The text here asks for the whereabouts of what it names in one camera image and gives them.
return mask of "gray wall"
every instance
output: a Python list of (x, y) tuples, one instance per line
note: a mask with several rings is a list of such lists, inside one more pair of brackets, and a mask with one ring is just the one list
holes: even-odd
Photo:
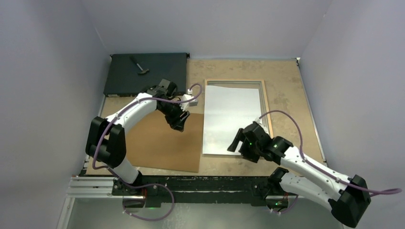
[[(335, 0), (300, 68), (328, 164), (405, 187), (405, 1)], [(360, 229), (403, 228), (405, 195), (378, 196)]]
[(109, 59), (79, 0), (0, 3), (0, 227), (55, 228)]
[(83, 0), (109, 53), (301, 56), (331, 0)]

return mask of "brown cardboard sheet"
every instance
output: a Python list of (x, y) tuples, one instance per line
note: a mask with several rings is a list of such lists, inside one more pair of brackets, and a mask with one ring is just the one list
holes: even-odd
[(170, 128), (154, 111), (127, 134), (127, 158), (133, 166), (198, 172), (203, 146), (204, 115), (190, 114), (184, 131)]

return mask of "white board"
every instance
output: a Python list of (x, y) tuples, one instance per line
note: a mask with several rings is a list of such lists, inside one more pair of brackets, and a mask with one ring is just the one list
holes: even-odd
[(240, 155), (226, 149), (239, 128), (245, 128), (261, 115), (259, 89), (205, 88), (203, 154)]

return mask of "floor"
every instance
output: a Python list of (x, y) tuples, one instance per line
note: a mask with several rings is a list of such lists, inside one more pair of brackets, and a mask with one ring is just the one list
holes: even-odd
[[(323, 162), (319, 142), (309, 111), (301, 76), (295, 60), (188, 60), (187, 85), (200, 83), (205, 79), (263, 79), (270, 110), (283, 110), (298, 123), (303, 139), (304, 152), (319, 162)], [(133, 98), (106, 98), (102, 116), (107, 116), (122, 108)], [(204, 93), (197, 107), (191, 113), (204, 111)], [(294, 124), (283, 114), (271, 114), (274, 135), (282, 136), (299, 146), (299, 136)], [(209, 175), (209, 176), (269, 176), (277, 168), (275, 163), (263, 159), (257, 164), (238, 156), (201, 155), (198, 173), (141, 167), (145, 175)], [(106, 170), (88, 168), (87, 174), (108, 175)]]

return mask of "purple cable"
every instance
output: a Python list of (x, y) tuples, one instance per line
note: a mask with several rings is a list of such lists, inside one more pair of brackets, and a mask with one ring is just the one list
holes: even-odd
[(141, 216), (137, 216), (137, 215), (134, 215), (134, 214), (128, 212), (128, 211), (125, 209), (125, 206), (124, 206), (124, 204), (123, 204), (122, 207), (123, 207), (123, 209), (124, 209), (124, 212), (127, 213), (128, 215), (130, 215), (130, 216), (132, 216), (132, 217), (135, 217), (135, 218), (138, 218), (138, 219), (141, 219), (141, 220), (145, 220), (145, 221), (159, 221), (159, 220), (162, 220), (162, 219), (166, 218), (166, 217), (173, 211), (173, 209), (174, 209), (174, 196), (173, 196), (173, 193), (170, 191), (170, 189), (167, 188), (167, 187), (164, 186), (164, 185), (161, 185), (161, 184), (147, 184), (147, 185), (142, 185), (142, 186), (132, 186), (132, 185), (126, 183), (125, 181), (123, 181), (121, 178), (119, 178), (119, 176), (118, 176), (112, 169), (110, 169), (108, 166), (96, 167), (96, 161), (97, 161), (98, 152), (100, 151), (100, 146), (101, 146), (101, 144), (103, 143), (104, 137), (106, 136), (108, 130), (111, 128), (111, 126), (114, 124), (114, 122), (118, 119), (118, 117), (121, 117), (128, 109), (132, 108), (132, 107), (135, 106), (136, 104), (138, 104), (138, 103), (140, 103), (140, 102), (142, 102), (142, 101), (145, 101), (145, 100), (157, 100), (157, 101), (162, 101), (162, 102), (167, 102), (167, 103), (172, 103), (172, 104), (183, 104), (183, 103), (191, 102), (191, 101), (195, 100), (198, 96), (200, 96), (201, 93), (203, 92), (203, 89), (202, 89), (203, 87), (202, 87), (201, 84), (199, 84), (199, 83), (195, 83), (195, 84), (191, 85), (190, 89), (192, 89), (192, 88), (193, 88), (194, 86), (196, 86), (196, 85), (198, 85), (198, 86), (200, 87), (200, 91), (197, 93), (196, 96), (194, 96), (193, 98), (191, 98), (191, 99), (189, 99), (189, 100), (184, 100), (184, 101), (172, 101), (172, 100), (167, 100), (167, 99), (148, 97), (148, 98), (141, 98), (141, 99), (139, 99), (139, 100), (137, 100), (137, 101), (131, 103), (129, 106), (127, 106), (127, 107), (125, 107), (124, 109), (122, 109), (122, 111), (118, 113), (117, 117), (114, 117), (114, 118), (111, 120), (111, 122), (108, 123), (108, 125), (107, 125), (107, 127), (105, 128), (104, 132), (101, 134), (101, 137), (100, 137), (100, 139), (99, 139), (99, 141), (98, 141), (98, 143), (97, 143), (96, 151), (94, 152), (94, 156), (93, 156), (93, 163), (92, 163), (93, 169), (107, 168), (107, 169), (110, 171), (110, 173), (112, 173), (112, 174), (113, 174), (115, 177), (117, 177), (122, 183), (124, 183), (124, 185), (126, 185), (126, 186), (129, 187), (129, 188), (137, 189), (137, 188), (151, 187), (151, 186), (155, 186), (155, 185), (156, 185), (156, 186), (160, 186), (160, 187), (165, 188), (165, 189), (169, 192), (169, 194), (170, 194), (170, 196), (171, 196), (171, 207), (170, 207), (170, 210), (169, 210), (164, 216), (162, 216), (162, 217), (155, 218), (155, 219), (149, 219), (149, 218), (144, 218), (144, 217), (141, 217)]
[(328, 177), (330, 177), (330, 178), (336, 180), (336, 181), (339, 182), (339, 183), (342, 183), (342, 184), (344, 184), (344, 185), (347, 185), (347, 186), (350, 186), (350, 187), (352, 187), (352, 188), (358, 189), (358, 190), (360, 190), (360, 191), (370, 192), (370, 193), (372, 193), (372, 194), (370, 195), (371, 197), (374, 197), (374, 196), (377, 196), (377, 195), (393, 195), (393, 194), (397, 194), (397, 193), (402, 192), (402, 189), (400, 189), (400, 188), (391, 188), (391, 189), (387, 189), (387, 190), (383, 190), (383, 191), (376, 191), (376, 190), (371, 190), (371, 189), (359, 187), (359, 186), (357, 186), (357, 185), (353, 185), (353, 184), (350, 184), (350, 183), (348, 183), (348, 182), (346, 182), (346, 181), (340, 180), (340, 179), (338, 179), (336, 176), (334, 176), (334, 175), (328, 173), (327, 171), (323, 170), (322, 168), (320, 168), (320, 167), (314, 165), (313, 163), (311, 163), (310, 161), (308, 161), (308, 160), (305, 158), (305, 156), (304, 156), (304, 153), (303, 153), (303, 151), (302, 151), (303, 140), (302, 140), (301, 129), (299, 128), (297, 122), (293, 119), (293, 117), (291, 117), (289, 114), (287, 114), (287, 113), (284, 112), (284, 111), (273, 110), (273, 111), (269, 111), (269, 112), (266, 112), (266, 113), (262, 114), (259, 118), (262, 118), (262, 117), (264, 117), (265, 115), (270, 114), (270, 113), (273, 113), (273, 112), (280, 112), (280, 113), (285, 114), (285, 115), (286, 115), (287, 117), (289, 117), (289, 118), (292, 120), (292, 122), (295, 124), (295, 127), (296, 127), (297, 130), (298, 130), (299, 142), (300, 142), (300, 145), (299, 145), (299, 155), (301, 156), (301, 158), (302, 158), (305, 162), (307, 162), (307, 163), (308, 163), (310, 166), (312, 166), (314, 169), (316, 169), (316, 170), (318, 170), (319, 172), (321, 172), (321, 173), (327, 175)]

